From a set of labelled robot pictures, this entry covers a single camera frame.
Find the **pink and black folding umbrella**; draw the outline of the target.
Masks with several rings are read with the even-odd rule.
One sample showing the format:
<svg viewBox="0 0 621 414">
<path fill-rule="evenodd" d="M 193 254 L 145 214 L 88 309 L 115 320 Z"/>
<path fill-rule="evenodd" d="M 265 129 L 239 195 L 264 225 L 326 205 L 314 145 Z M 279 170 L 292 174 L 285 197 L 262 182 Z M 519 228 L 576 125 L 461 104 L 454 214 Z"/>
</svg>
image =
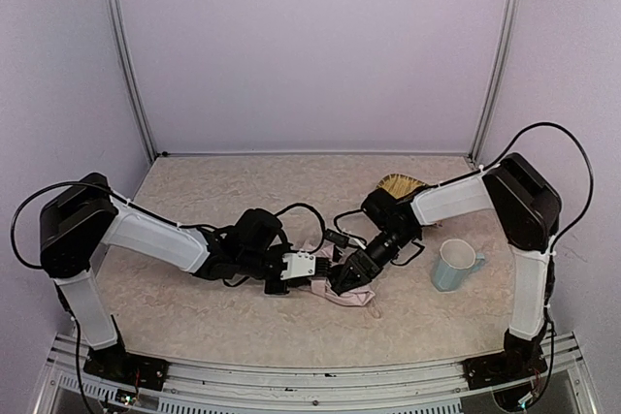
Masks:
<svg viewBox="0 0 621 414">
<path fill-rule="evenodd" d="M 311 252 L 318 246 L 318 239 L 306 239 L 300 244 L 300 249 Z M 331 242 L 325 242 L 323 246 L 315 253 L 317 258 L 326 258 L 331 261 L 334 253 L 342 253 L 343 251 Z M 370 285 L 364 285 L 359 288 L 337 295 L 331 287 L 327 278 L 317 278 L 310 281 L 310 284 L 303 284 L 298 288 L 306 293 L 313 294 L 319 298 L 339 305 L 341 307 L 353 308 L 364 307 L 372 318 L 378 320 L 382 317 L 382 311 L 376 301 L 376 293 Z"/>
</svg>

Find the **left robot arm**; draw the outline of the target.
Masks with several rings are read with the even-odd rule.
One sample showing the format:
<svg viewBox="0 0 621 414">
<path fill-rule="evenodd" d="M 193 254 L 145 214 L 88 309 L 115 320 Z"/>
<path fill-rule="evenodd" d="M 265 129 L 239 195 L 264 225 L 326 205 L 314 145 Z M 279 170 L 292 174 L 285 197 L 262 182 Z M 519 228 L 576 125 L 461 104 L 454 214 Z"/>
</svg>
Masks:
<svg viewBox="0 0 621 414">
<path fill-rule="evenodd" d="M 32 264 L 18 251 L 17 221 L 30 203 L 52 190 L 60 193 L 41 209 L 40 256 Z M 265 209 L 248 209 L 235 224 L 224 227 L 182 224 L 116 193 L 99 173 L 55 183 L 22 201 L 11 220 L 10 243 L 23 266 L 44 271 L 53 281 L 87 342 L 85 371 L 119 381 L 141 379 L 149 371 L 162 376 L 167 363 L 127 351 L 92 272 L 91 259 L 103 249 L 135 251 L 228 288 L 260 280 L 265 294 L 273 296 L 323 278 L 329 270 L 328 260 L 314 250 L 294 249 L 278 216 Z"/>
</svg>

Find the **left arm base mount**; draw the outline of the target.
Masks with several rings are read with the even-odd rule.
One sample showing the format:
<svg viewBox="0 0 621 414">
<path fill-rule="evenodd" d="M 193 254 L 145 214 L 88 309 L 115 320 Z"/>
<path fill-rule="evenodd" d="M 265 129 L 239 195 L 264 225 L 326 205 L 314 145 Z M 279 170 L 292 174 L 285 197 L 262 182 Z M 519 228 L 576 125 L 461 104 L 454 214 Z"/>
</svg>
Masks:
<svg viewBox="0 0 621 414">
<path fill-rule="evenodd" d="M 89 375 L 157 392 L 163 389 L 168 368 L 166 360 L 132 353 L 99 358 L 89 355 L 83 366 L 84 372 Z"/>
</svg>

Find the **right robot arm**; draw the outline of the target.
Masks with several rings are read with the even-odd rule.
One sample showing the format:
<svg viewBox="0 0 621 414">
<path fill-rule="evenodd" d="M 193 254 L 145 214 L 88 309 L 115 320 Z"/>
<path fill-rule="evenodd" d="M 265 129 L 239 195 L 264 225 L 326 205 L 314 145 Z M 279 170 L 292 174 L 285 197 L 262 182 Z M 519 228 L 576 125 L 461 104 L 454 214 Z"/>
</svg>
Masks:
<svg viewBox="0 0 621 414">
<path fill-rule="evenodd" d="M 378 188 L 361 209 L 379 233 L 330 271 L 329 282 L 338 295 L 371 283 L 408 242 L 421 239 L 424 227 L 494 210 L 515 260 L 513 310 L 503 350 L 463 362 L 468 383 L 479 388 L 548 369 L 540 344 L 552 324 L 548 303 L 555 282 L 555 245 L 566 230 L 559 226 L 559 194 L 521 154 L 506 148 L 475 172 L 422 185 L 401 197 Z"/>
</svg>

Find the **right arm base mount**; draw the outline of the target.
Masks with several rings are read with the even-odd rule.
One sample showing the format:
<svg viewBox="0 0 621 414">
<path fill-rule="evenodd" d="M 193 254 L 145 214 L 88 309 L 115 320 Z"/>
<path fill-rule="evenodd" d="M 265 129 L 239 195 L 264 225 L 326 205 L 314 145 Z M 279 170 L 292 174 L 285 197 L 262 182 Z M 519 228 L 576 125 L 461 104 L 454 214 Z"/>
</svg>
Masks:
<svg viewBox="0 0 621 414">
<path fill-rule="evenodd" d="M 519 355 L 505 352 L 468 358 L 462 366 L 470 390 L 521 380 L 548 370 L 544 356 L 535 356 L 524 362 Z"/>
</svg>

